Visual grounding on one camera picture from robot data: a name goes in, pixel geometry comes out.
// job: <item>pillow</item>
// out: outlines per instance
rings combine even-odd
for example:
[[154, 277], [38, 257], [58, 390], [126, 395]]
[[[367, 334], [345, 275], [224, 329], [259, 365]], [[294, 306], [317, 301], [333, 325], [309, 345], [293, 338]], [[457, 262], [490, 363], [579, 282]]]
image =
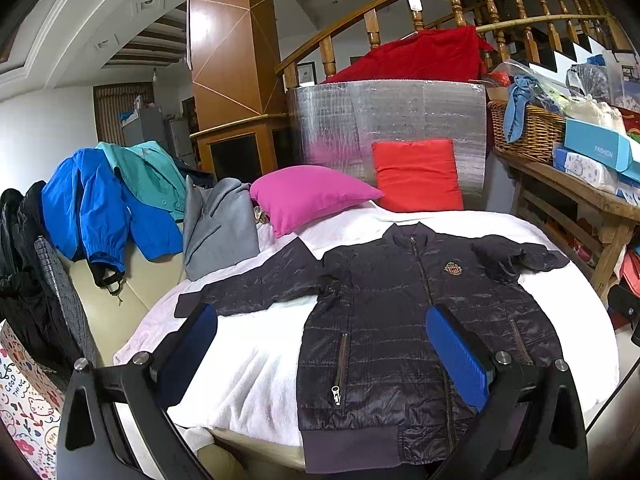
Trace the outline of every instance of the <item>pillow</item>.
[[462, 210], [451, 139], [374, 142], [380, 207], [398, 213]]
[[250, 194], [269, 215], [276, 238], [383, 195], [361, 180], [324, 166], [291, 166], [267, 173], [251, 185]]

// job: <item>zipper pull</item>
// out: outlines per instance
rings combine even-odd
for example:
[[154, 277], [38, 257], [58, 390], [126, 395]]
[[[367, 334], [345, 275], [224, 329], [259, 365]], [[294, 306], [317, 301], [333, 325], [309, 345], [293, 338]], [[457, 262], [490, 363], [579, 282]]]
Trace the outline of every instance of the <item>zipper pull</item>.
[[340, 386], [332, 386], [331, 393], [334, 396], [335, 405], [340, 406]]

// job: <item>red pillow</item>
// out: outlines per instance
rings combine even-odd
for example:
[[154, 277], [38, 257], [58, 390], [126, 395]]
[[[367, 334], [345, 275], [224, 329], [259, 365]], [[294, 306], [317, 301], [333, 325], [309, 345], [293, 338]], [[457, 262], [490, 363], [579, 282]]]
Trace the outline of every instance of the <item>red pillow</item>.
[[397, 213], [462, 210], [451, 139], [374, 142], [380, 207]]

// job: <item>teal shirt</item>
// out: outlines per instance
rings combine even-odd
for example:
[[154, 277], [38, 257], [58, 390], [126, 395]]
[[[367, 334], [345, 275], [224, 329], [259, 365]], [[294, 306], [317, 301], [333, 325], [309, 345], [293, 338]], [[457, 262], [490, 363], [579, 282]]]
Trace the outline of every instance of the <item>teal shirt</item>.
[[111, 169], [120, 171], [124, 183], [143, 204], [164, 209], [174, 220], [184, 218], [186, 184], [174, 161], [154, 140], [124, 148], [99, 142]]

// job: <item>metal screw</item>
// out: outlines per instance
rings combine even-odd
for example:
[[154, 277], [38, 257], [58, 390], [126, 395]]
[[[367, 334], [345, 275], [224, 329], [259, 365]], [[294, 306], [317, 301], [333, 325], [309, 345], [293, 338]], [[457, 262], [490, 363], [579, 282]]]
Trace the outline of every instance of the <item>metal screw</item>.
[[509, 352], [505, 352], [500, 350], [495, 353], [495, 360], [498, 361], [501, 365], [510, 365], [511, 364], [511, 355]]
[[564, 359], [556, 359], [555, 365], [556, 365], [556, 368], [561, 372], [565, 372], [569, 369], [569, 365], [566, 363]]
[[149, 354], [149, 352], [138, 352], [137, 354], [135, 354], [133, 356], [133, 364], [135, 365], [143, 365], [145, 364], [147, 361], [149, 361], [149, 358], [151, 357], [151, 354]]
[[86, 357], [81, 357], [74, 363], [74, 370], [76, 372], [82, 372], [87, 369], [89, 366], [89, 359]]

